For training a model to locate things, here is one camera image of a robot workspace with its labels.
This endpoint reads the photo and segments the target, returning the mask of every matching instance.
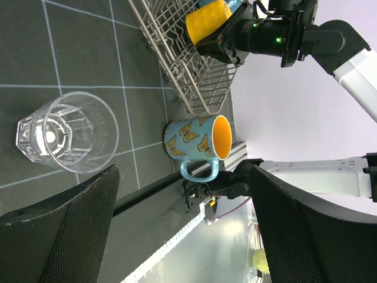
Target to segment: mug handle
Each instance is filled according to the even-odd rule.
[[[182,160],[181,167],[180,167],[180,171],[181,171],[182,176],[189,181],[197,182],[197,183],[211,182],[219,174],[220,162],[218,160],[208,160],[207,161],[211,166],[211,175],[208,176],[208,177],[205,177],[205,178],[199,178],[199,177],[195,177],[195,176],[192,176],[192,175],[189,174],[189,172],[187,171],[187,165],[189,165],[190,162],[191,162],[191,160]]]

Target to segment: table surface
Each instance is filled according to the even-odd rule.
[[[178,169],[163,133],[169,121],[189,115],[127,0],[2,1],[0,16],[0,216],[92,176],[32,163],[15,146],[20,119],[72,91],[101,97],[115,113],[118,198]],[[230,96],[221,113],[235,136]]]

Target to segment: cable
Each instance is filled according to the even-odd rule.
[[[186,189],[186,196],[189,198],[192,195],[192,190],[196,189],[196,187],[199,187],[201,185],[207,186],[207,190],[209,191],[210,186],[207,183],[194,183],[192,186],[190,186],[188,189]]]
[[[207,221],[207,224],[208,225],[211,225],[212,223],[215,223],[217,221],[219,221],[220,219],[230,215],[231,213],[233,213],[234,211],[240,209],[242,206],[244,206],[245,204],[247,204],[250,200],[252,199],[252,197],[249,197],[247,198],[243,203],[241,203],[239,206],[237,206],[236,208],[232,209],[231,211],[228,211],[227,213],[224,213],[222,215],[220,215],[219,217],[216,217],[216,218],[213,218],[213,219],[206,219]]]

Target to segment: yellow mug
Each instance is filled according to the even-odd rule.
[[[253,254],[253,265],[259,271],[270,274],[269,264],[266,258],[266,252],[264,249],[257,249]]]
[[[186,16],[187,33],[196,45],[220,28],[232,15],[228,4],[215,0]]]

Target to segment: white wall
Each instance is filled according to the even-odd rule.
[[[316,24],[347,21],[377,50],[375,11],[376,0],[319,0]],[[286,69],[280,61],[250,54],[232,87],[237,138],[247,141],[250,158],[326,160],[377,152],[377,124],[314,59]],[[369,199],[324,197],[377,215]]]

